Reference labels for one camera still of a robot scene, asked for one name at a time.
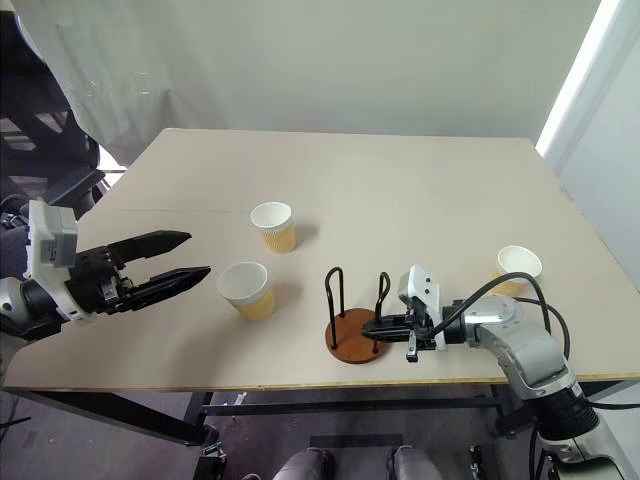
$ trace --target floor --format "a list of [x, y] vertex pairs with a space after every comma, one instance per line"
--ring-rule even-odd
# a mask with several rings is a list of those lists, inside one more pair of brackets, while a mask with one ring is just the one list
[[[296, 392], [249, 392], [243, 401], [358, 400], [372, 398], [451, 397], [488, 394], [487, 387], [366, 388]], [[0, 394], [2, 420], [12, 399]], [[182, 416], [186, 393], [136, 393], [124, 396], [173, 416]], [[216, 394], [215, 403], [234, 403], [237, 393]], [[378, 447], [333, 448], [337, 479], [385, 479], [386, 456], [399, 443], [426, 451], [443, 478], [473, 478], [468, 448], [493, 443], [504, 479], [527, 478], [528, 432], [513, 440], [495, 440], [488, 425], [489, 409], [321, 413], [274, 416], [210, 417], [220, 431], [229, 462], [225, 480], [247, 473], [271, 479], [296, 451], [341, 435], [380, 435]], [[191, 479], [198, 461], [197, 447], [184, 447], [130, 432], [20, 399], [15, 418], [31, 416], [11, 427], [0, 448], [3, 480], [74, 479]]]

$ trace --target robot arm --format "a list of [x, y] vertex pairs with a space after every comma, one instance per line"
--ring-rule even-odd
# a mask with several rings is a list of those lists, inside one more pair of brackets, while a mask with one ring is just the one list
[[0, 280], [4, 332], [38, 340], [60, 332], [64, 322], [89, 322], [93, 312], [153, 305], [190, 289], [211, 271], [179, 268], [135, 286], [120, 275], [127, 262], [169, 252], [191, 235], [157, 231], [79, 253], [77, 237], [72, 209], [29, 202], [27, 280]]
[[[411, 270], [422, 272], [415, 266]], [[411, 291], [425, 284], [419, 275], [411, 278], [415, 281]], [[403, 282], [401, 291], [407, 290]], [[400, 295], [400, 299], [410, 309], [420, 302], [417, 297]], [[441, 317], [448, 319], [455, 310], [455, 305], [445, 307]], [[403, 332], [405, 341], [422, 334], [409, 331], [407, 325], [404, 330], [399, 325], [395, 330], [389, 325], [382, 328], [375, 320], [365, 325], [363, 334], [378, 341], [401, 341]], [[503, 295], [481, 297], [443, 333], [446, 343], [467, 342], [495, 355], [516, 395], [534, 413], [540, 442], [554, 459], [560, 478], [592, 478], [588, 475], [597, 472], [593, 478], [638, 480], [606, 422], [589, 406], [562, 351], [542, 325], [526, 320], [520, 303]]]

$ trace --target white table top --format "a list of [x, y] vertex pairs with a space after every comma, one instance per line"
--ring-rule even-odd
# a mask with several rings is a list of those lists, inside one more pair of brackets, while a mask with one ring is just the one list
[[[251, 209], [294, 209], [299, 245], [268, 251]], [[136, 283], [177, 267], [211, 265], [199, 285], [138, 312], [100, 315], [14, 357], [5, 387], [222, 390], [504, 381], [487, 352], [454, 345], [405, 360], [348, 365], [324, 342], [327, 271], [345, 274], [347, 308], [373, 308], [378, 275], [401, 312], [397, 281], [417, 263], [441, 285], [441, 302], [492, 278], [504, 245], [538, 254], [541, 285], [571, 330], [571, 364], [583, 379], [640, 376], [640, 295], [526, 139], [165, 130], [80, 222], [79, 249], [157, 229], [190, 232], [174, 251], [131, 262]], [[278, 310], [239, 317], [215, 290], [229, 264], [269, 269]], [[539, 311], [528, 309], [531, 321]], [[555, 327], [554, 336], [561, 343]]]

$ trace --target yellow paper cup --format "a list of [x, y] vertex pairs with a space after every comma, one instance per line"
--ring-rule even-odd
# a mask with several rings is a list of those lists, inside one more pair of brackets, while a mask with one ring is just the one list
[[234, 263], [220, 274], [216, 285], [218, 293], [249, 320], [267, 318], [276, 308], [269, 274], [259, 263]]
[[287, 253], [296, 247], [292, 210], [286, 203], [262, 203], [251, 211], [250, 217], [251, 223], [274, 252]]
[[[519, 245], [508, 245], [498, 252], [498, 272], [496, 277], [505, 273], [524, 272], [537, 279], [542, 273], [542, 262], [531, 250]], [[529, 282], [524, 278], [514, 278], [494, 287], [491, 292], [517, 297], [527, 288]]]

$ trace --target white curtain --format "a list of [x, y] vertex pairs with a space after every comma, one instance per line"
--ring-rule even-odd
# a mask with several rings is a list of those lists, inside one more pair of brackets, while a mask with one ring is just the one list
[[597, 0], [14, 0], [80, 126], [537, 138]]

